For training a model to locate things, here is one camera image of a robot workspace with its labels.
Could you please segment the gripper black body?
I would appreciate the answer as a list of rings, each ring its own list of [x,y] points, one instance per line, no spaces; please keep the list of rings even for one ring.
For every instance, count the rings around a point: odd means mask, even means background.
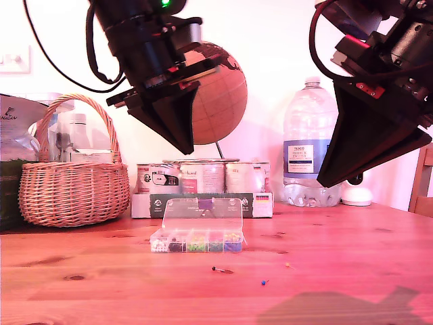
[[[144,100],[177,95],[190,83],[218,68],[222,57],[212,54],[187,64],[185,53],[201,44],[198,17],[114,16],[106,20],[106,37],[113,56],[132,90],[108,99],[109,105],[123,103],[138,93]]]

